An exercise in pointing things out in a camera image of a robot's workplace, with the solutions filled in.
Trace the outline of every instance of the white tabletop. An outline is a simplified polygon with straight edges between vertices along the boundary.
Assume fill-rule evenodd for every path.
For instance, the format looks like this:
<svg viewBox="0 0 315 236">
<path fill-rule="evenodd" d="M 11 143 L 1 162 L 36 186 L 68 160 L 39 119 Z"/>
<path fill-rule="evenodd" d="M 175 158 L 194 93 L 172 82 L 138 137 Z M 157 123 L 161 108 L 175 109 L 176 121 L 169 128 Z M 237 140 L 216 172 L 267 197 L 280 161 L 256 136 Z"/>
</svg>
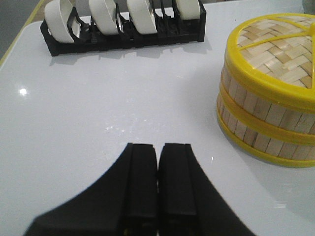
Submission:
<svg viewBox="0 0 315 236">
<path fill-rule="evenodd" d="M 258 236 L 315 234 L 315 168 L 262 162 L 220 130 L 215 104 L 229 33 L 255 16 L 302 12 L 300 0 L 206 4 L 203 43 L 52 58 L 40 22 L 0 68 L 0 235 L 21 236 L 72 198 L 128 142 L 190 143 L 205 173 Z"/>
</svg>

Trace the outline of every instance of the gray floor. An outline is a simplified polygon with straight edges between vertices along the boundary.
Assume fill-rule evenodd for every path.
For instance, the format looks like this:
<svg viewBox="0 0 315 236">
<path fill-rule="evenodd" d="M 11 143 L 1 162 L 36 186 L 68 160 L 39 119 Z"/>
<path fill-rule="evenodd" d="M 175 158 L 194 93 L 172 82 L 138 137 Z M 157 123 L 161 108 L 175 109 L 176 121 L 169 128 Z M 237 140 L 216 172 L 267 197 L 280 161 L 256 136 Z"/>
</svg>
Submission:
<svg viewBox="0 0 315 236">
<path fill-rule="evenodd" d="M 39 0 L 0 0 L 0 59 L 38 2 Z M 127 11 L 126 0 L 115 2 L 119 4 L 122 12 Z M 171 0 L 163 0 L 163 2 L 165 6 L 171 5 Z M 216 2 L 216 0 L 203 0 L 203 2 Z M 90 15 L 88 0 L 77 0 L 76 7 L 79 15 Z"/>
</svg>

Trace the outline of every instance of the black plastic piece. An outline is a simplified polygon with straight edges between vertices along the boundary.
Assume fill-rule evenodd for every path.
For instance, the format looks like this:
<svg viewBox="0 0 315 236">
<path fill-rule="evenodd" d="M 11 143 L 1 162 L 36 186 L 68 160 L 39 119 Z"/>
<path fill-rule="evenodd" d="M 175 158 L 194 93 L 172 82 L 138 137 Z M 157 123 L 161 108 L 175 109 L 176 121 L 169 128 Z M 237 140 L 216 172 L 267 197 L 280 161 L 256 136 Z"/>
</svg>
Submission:
<svg viewBox="0 0 315 236">
<path fill-rule="evenodd" d="M 128 144 L 93 185 L 33 221 L 25 236 L 156 236 L 157 160 Z"/>
<path fill-rule="evenodd" d="M 254 236 L 220 196 L 189 144 L 166 144 L 159 169 L 161 236 Z"/>
<path fill-rule="evenodd" d="M 176 43 L 187 43 L 191 41 L 203 42 L 206 26 L 206 10 L 199 0 L 200 19 L 182 20 L 179 14 L 175 0 L 173 0 L 174 17 L 170 17 L 165 13 L 163 1 L 161 1 L 162 16 L 158 16 L 155 11 L 154 1 L 152 0 L 152 8 L 155 16 L 157 33 L 140 34 L 135 28 L 132 18 L 126 20 L 119 11 L 116 4 L 116 25 L 118 29 L 117 35 L 103 35 L 93 18 L 91 24 L 84 23 L 78 16 L 77 10 L 73 8 L 67 21 L 67 28 L 70 32 L 74 43 L 59 43 L 49 33 L 48 26 L 44 20 L 40 26 L 51 56 L 67 53 L 84 53 L 88 51 L 106 51 L 111 49 L 127 49 L 139 48 L 152 45 L 167 45 Z M 76 19 L 81 25 L 79 38 L 74 35 L 71 25 Z"/>
</svg>

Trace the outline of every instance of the woven bamboo lid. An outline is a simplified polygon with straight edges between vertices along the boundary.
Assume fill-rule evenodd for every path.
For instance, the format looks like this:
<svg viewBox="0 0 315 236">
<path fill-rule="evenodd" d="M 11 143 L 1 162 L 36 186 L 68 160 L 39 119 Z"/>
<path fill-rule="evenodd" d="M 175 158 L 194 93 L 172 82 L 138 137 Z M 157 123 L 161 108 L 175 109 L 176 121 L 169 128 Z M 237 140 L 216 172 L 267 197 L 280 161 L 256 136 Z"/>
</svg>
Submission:
<svg viewBox="0 0 315 236">
<path fill-rule="evenodd" d="M 315 16 L 274 14 L 238 26 L 225 63 L 247 90 L 301 112 L 315 113 Z"/>
</svg>

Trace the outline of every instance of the yellow rim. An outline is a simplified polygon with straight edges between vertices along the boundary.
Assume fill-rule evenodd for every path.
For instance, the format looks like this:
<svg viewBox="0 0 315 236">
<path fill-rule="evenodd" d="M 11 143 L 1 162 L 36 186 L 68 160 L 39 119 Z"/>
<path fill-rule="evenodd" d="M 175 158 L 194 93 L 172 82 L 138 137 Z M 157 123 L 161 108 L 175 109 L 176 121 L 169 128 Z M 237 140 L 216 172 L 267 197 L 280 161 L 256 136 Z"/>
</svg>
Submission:
<svg viewBox="0 0 315 236">
<path fill-rule="evenodd" d="M 287 167 L 296 167 L 296 168 L 302 168 L 302 167 L 313 167 L 315 166 L 315 160 L 307 160 L 307 161 L 298 161 L 298 160 L 289 160 L 284 159 L 276 156 L 272 156 L 269 154 L 266 154 L 262 151 L 259 151 L 257 149 L 254 149 L 253 147 L 247 145 L 244 143 L 241 139 L 239 139 L 237 136 L 235 136 L 228 127 L 224 124 L 221 116 L 219 115 L 219 111 L 217 108 L 217 117 L 220 127 L 224 130 L 224 132 L 240 147 L 248 151 L 249 153 L 266 160 L 268 162 L 272 162 L 277 165 L 287 166 Z"/>
<path fill-rule="evenodd" d="M 305 14 L 273 14 L 262 17 L 257 17 L 246 21 L 239 25 L 229 36 L 227 41 L 227 48 L 225 54 L 225 63 L 228 67 L 231 75 L 247 90 L 255 93 L 256 95 L 271 101 L 276 104 L 280 104 L 287 108 L 306 112 L 306 113 L 315 113 L 315 86 L 312 88 L 302 88 L 294 85 L 284 83 L 280 80 L 277 80 L 271 76 L 268 76 L 256 69 L 254 69 L 242 56 L 240 51 L 246 47 L 255 46 L 266 41 L 273 41 L 282 38 L 292 37 L 292 36 L 301 36 L 309 35 L 312 38 L 315 37 L 315 25 L 312 25 L 310 28 L 306 28 L 302 25 L 299 27 L 304 30 L 302 33 L 291 34 L 291 35 L 281 35 L 279 37 L 270 38 L 268 40 L 263 40 L 257 43 L 254 43 L 250 46 L 244 48 L 238 47 L 237 39 L 240 32 L 249 26 L 250 24 L 264 19 L 275 19 L 280 16 L 307 16 L 310 18 L 315 18 L 313 15 Z"/>
<path fill-rule="evenodd" d="M 225 107 L 243 124 L 256 132 L 266 135 L 270 138 L 275 138 L 287 143 L 299 145 L 315 145 L 315 135 L 297 133 L 281 129 L 274 125 L 268 124 L 260 120 L 246 110 L 241 108 L 234 100 L 228 95 L 222 83 L 220 83 L 220 94 Z"/>
<path fill-rule="evenodd" d="M 45 0 L 40 0 L 39 3 L 36 5 L 36 7 L 34 8 L 33 12 L 30 14 L 30 16 L 28 17 L 28 19 L 25 21 L 24 25 L 22 26 L 21 30 L 19 31 L 19 33 L 17 34 L 17 36 L 14 38 L 13 42 L 11 43 L 10 47 L 8 48 L 8 50 L 6 50 L 5 54 L 3 55 L 3 57 L 0 60 L 0 66 L 4 63 L 4 60 L 6 59 L 6 57 L 8 56 L 8 54 L 10 53 L 10 51 L 12 50 L 13 46 L 15 45 L 17 39 L 20 37 L 22 30 L 25 28 L 25 26 L 29 25 L 32 20 L 34 19 L 35 15 L 37 14 L 38 10 L 40 9 L 40 7 L 42 6 L 42 4 L 45 2 Z"/>
</svg>

